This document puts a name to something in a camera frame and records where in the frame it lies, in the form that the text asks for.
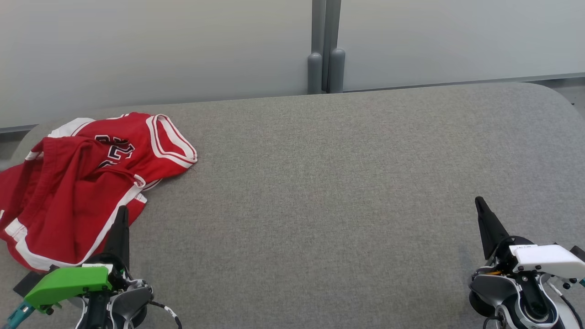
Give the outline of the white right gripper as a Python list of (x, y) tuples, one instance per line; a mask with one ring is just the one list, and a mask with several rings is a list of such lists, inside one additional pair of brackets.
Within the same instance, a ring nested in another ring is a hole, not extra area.
[(585, 260), (558, 244), (537, 245), (526, 238), (510, 236), (482, 196), (474, 202), (484, 258), (496, 271), (585, 279)]

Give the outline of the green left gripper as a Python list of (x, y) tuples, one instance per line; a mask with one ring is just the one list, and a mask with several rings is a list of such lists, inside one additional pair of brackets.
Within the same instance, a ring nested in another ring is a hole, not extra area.
[(50, 271), (25, 295), (25, 302), (43, 313), (74, 297), (89, 299), (101, 293), (109, 302), (119, 290), (125, 289), (129, 265), (129, 211), (127, 206), (120, 206), (104, 253), (90, 257), (79, 266)]

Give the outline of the red white-trimmed basketball shorts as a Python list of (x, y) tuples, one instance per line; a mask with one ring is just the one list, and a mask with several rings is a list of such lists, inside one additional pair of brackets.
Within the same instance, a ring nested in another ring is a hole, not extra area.
[(0, 239), (17, 262), (37, 271), (82, 264), (100, 250), (119, 207), (142, 210), (144, 179), (106, 164), (109, 148), (46, 137), (0, 171)]

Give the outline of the red basketball jersey black numbers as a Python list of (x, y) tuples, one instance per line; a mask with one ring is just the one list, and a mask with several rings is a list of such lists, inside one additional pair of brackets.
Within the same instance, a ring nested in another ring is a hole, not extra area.
[(144, 189), (181, 175), (197, 162), (197, 152), (167, 115), (131, 112), (116, 118), (77, 118), (49, 134), (84, 137), (105, 145), (100, 167), (116, 166), (138, 175)]

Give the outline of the grey partition post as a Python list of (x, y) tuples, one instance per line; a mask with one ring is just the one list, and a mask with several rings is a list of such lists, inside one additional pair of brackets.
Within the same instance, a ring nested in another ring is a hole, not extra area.
[(343, 92), (346, 53), (338, 47), (341, 4), (342, 0), (312, 0), (309, 95)]

